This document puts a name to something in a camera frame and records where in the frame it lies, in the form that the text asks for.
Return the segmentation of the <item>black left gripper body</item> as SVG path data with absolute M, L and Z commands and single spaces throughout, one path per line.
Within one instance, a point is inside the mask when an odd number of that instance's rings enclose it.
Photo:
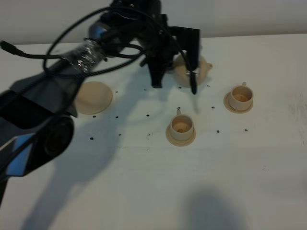
M 137 19 L 143 25 L 137 35 L 137 40 L 146 54 L 142 64 L 148 65 L 154 71 L 171 70 L 174 56 L 181 53 L 182 49 L 176 36 L 171 32 L 167 15 L 137 15 Z

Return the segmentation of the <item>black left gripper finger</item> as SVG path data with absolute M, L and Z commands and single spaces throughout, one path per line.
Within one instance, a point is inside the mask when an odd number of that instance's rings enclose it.
M 166 72 L 166 66 L 149 65 L 149 72 L 151 76 L 151 86 L 153 88 L 162 88 L 162 80 Z

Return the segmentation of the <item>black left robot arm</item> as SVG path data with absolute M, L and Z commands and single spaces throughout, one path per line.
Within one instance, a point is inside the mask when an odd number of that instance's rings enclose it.
M 68 27 L 44 55 L 1 41 L 2 50 L 42 60 L 42 72 L 16 81 L 0 95 L 0 193 L 62 154 L 77 115 L 74 100 L 86 78 L 162 57 L 170 65 L 176 41 L 159 0 L 114 0 Z

